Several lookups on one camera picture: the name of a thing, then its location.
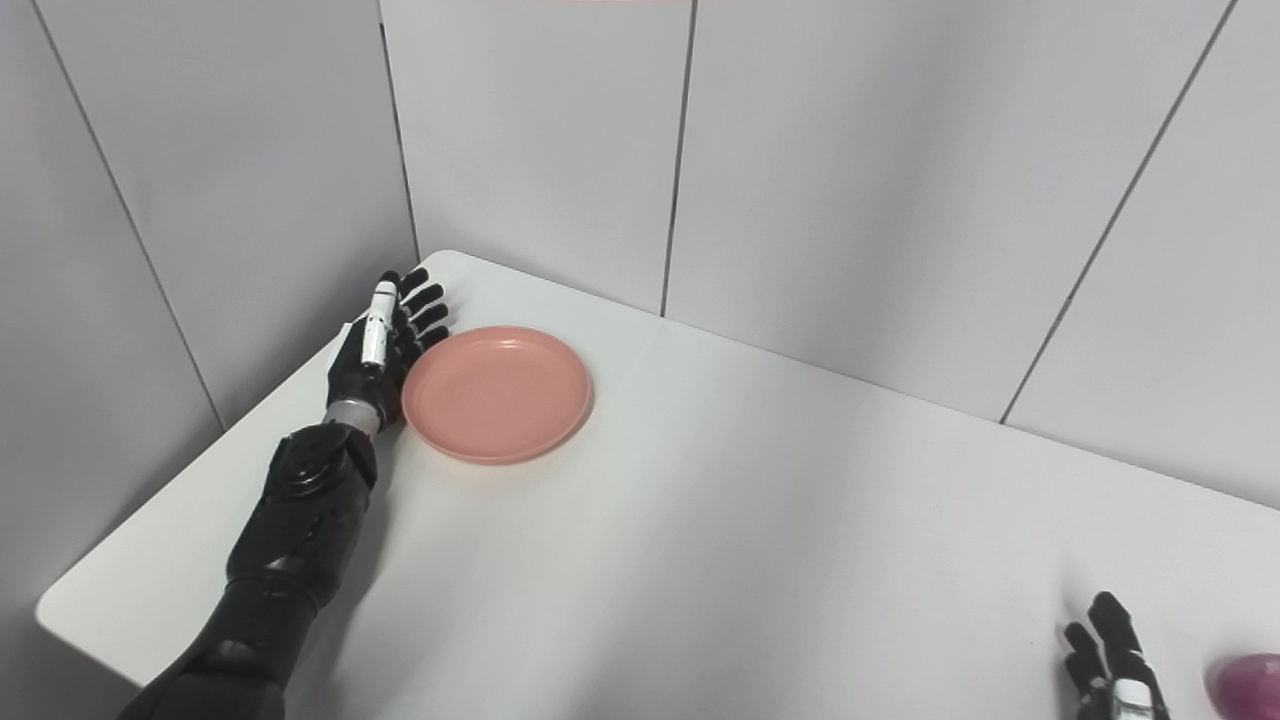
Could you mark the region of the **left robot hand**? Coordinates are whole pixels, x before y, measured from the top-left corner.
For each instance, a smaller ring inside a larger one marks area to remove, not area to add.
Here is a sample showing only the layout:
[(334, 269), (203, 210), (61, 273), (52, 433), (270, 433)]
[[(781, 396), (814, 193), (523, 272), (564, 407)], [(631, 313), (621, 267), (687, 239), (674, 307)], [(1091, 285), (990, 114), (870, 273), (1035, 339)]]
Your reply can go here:
[(366, 311), (344, 331), (326, 374), (326, 404), (356, 401), (385, 424), (401, 416), (408, 373), (426, 351), (451, 337), (444, 288), (424, 266), (385, 272)]

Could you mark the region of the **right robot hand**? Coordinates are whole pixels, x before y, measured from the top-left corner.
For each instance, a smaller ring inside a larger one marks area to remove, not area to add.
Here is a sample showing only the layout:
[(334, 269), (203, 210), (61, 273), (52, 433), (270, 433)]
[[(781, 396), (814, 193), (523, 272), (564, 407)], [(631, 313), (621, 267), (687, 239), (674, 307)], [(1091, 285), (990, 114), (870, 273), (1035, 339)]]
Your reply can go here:
[(1170, 710), (1132, 623), (1117, 597), (1101, 591), (1089, 623), (1062, 629), (1062, 666), (1075, 691), (1075, 719), (1169, 719)]

